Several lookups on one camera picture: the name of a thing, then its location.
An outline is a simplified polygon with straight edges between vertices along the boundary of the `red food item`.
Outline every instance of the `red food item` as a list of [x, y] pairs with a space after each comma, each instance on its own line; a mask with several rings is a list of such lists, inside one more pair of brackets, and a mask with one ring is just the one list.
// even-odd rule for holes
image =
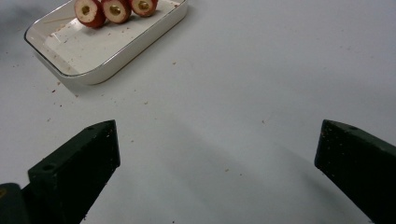
[[75, 13], [79, 22], [91, 28], [105, 24], [106, 17], [98, 0], [77, 0]]
[[149, 17], [155, 13], [158, 0], [129, 0], [132, 11], [140, 17]]
[[123, 23], [131, 16], [131, 6], [128, 0], [102, 0], [102, 9], [108, 20]]

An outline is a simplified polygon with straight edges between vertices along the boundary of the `white table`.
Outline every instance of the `white table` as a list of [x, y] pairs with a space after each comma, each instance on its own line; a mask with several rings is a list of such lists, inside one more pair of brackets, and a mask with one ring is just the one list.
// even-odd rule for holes
[[58, 83], [23, 40], [63, 3], [1, 3], [0, 183], [115, 119], [121, 167], [82, 223], [369, 222], [313, 162], [324, 119], [396, 145], [395, 1], [190, 0], [95, 86]]

